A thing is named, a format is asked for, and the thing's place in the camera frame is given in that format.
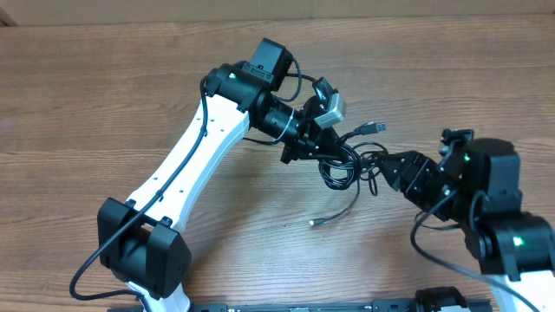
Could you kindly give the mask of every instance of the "wooden table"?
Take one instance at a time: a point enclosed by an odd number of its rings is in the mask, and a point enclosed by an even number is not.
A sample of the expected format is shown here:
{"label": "wooden table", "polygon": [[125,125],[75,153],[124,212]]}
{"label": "wooden table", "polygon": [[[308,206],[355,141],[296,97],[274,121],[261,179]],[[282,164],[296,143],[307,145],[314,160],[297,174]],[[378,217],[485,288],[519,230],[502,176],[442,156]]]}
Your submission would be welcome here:
{"label": "wooden table", "polygon": [[[345,133],[369,120],[390,151],[439,159],[444,127],[512,141],[524,209],[555,224],[555,16],[469,16],[0,29],[0,309],[102,311],[127,296],[78,302],[68,284],[97,247],[103,200],[124,200],[166,157],[199,103],[199,80],[248,60],[267,36],[349,103]],[[291,94],[295,80],[280,91]],[[294,103],[312,95],[305,85]],[[252,130],[252,138],[264,135]],[[355,188],[332,191],[313,161],[240,142],[189,219],[197,303],[365,302],[486,285],[423,259],[408,234],[418,210],[378,179],[353,212],[320,228]],[[459,232],[422,246],[477,270]],[[125,287],[96,263],[82,293]]]}

